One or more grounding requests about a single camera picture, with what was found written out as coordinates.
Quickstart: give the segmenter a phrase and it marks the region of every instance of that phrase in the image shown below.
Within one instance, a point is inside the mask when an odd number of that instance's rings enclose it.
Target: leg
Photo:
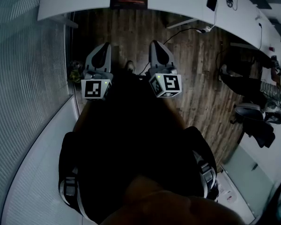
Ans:
[[[267,99],[260,92],[260,80],[246,77],[232,77],[229,75],[221,75],[221,78],[235,93],[250,99],[253,103],[264,108]]]

